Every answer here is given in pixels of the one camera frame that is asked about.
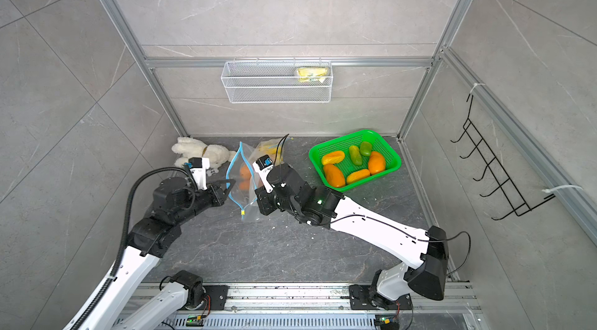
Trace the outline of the green mango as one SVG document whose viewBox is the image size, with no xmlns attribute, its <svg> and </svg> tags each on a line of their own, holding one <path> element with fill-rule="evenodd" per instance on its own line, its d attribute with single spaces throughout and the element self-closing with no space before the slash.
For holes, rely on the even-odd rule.
<svg viewBox="0 0 597 330">
<path fill-rule="evenodd" d="M 373 145 L 370 142 L 362 141 L 359 147 L 362 157 L 370 157 L 373 153 Z"/>
<path fill-rule="evenodd" d="M 356 167 L 361 167 L 363 165 L 363 157 L 359 152 L 359 146 L 351 145 L 348 150 L 351 163 Z"/>
</svg>

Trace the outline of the yellow mango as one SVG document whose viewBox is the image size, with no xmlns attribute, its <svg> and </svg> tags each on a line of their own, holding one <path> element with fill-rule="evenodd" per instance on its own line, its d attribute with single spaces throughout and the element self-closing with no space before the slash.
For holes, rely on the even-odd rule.
<svg viewBox="0 0 597 330">
<path fill-rule="evenodd" d="M 276 142 L 261 142 L 257 150 L 261 153 L 261 156 L 267 155 L 272 160 L 280 154 L 280 148 Z"/>
</svg>

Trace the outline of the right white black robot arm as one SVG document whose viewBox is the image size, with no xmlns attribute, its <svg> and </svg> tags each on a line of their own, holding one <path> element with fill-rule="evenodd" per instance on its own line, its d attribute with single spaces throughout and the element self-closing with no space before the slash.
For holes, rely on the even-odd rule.
<svg viewBox="0 0 597 330">
<path fill-rule="evenodd" d="M 261 154 L 247 163 L 257 179 L 255 195 L 261 214 L 287 212 L 301 224 L 351 235 L 398 258 L 397 266 L 377 271 L 369 287 L 351 286 L 362 306 L 398 308 L 400 299 L 410 294 L 444 299 L 452 275 L 448 268 L 451 238 L 446 232 L 392 221 L 343 193 L 395 169 L 398 157 L 390 148 L 363 139 L 347 143 L 345 138 L 313 148 L 312 162 L 323 177 L 323 185 L 313 187 L 284 161 L 285 142 L 281 138 L 273 154 Z"/>
</svg>

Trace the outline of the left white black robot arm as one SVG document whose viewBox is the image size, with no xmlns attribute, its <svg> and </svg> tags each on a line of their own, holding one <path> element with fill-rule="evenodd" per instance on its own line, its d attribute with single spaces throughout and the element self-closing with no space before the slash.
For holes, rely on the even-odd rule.
<svg viewBox="0 0 597 330">
<path fill-rule="evenodd" d="M 110 329 L 148 273 L 182 234 L 182 227 L 199 214 L 221 207 L 236 185 L 233 179 L 206 182 L 205 159 L 193 158 L 180 168 L 165 167 L 177 176 L 154 190 L 149 216 L 131 224 L 135 194 L 144 180 L 161 173 L 154 169 L 132 185 L 127 196 L 117 257 L 101 283 L 80 308 L 67 329 Z M 181 309 L 210 315 L 212 299 L 198 275 L 182 270 L 161 282 L 160 292 L 126 318 L 121 329 L 154 329 Z"/>
</svg>

